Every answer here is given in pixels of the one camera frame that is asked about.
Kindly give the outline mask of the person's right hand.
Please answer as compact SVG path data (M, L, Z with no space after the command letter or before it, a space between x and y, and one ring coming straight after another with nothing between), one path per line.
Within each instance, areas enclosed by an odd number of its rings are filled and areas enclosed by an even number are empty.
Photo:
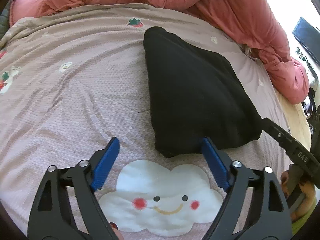
M308 175L295 164L280 176L280 185L290 210L291 222L296 222L312 211L316 203L316 190Z

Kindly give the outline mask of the person's left hand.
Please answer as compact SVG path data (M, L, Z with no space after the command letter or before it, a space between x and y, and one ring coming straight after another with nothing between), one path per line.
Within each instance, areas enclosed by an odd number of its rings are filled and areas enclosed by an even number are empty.
M124 240L123 235L120 233L120 231L118 230L118 227L116 224L114 224L113 222L109 222L112 230L114 231L114 233L116 234L116 236L118 237L119 240Z

